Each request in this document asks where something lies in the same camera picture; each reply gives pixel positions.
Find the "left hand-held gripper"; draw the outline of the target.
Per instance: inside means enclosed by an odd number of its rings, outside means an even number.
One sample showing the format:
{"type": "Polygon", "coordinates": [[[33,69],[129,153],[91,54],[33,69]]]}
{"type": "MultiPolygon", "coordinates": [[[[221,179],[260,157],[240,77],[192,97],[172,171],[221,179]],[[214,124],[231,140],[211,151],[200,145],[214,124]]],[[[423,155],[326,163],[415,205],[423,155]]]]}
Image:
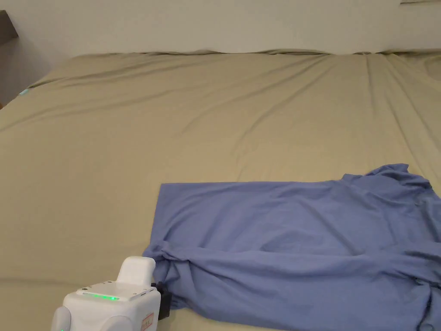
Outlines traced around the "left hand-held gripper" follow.
{"type": "Polygon", "coordinates": [[[54,312],[53,331],[155,331],[170,315],[172,295],[152,281],[155,260],[130,256],[114,281],[65,296],[54,312]]]}

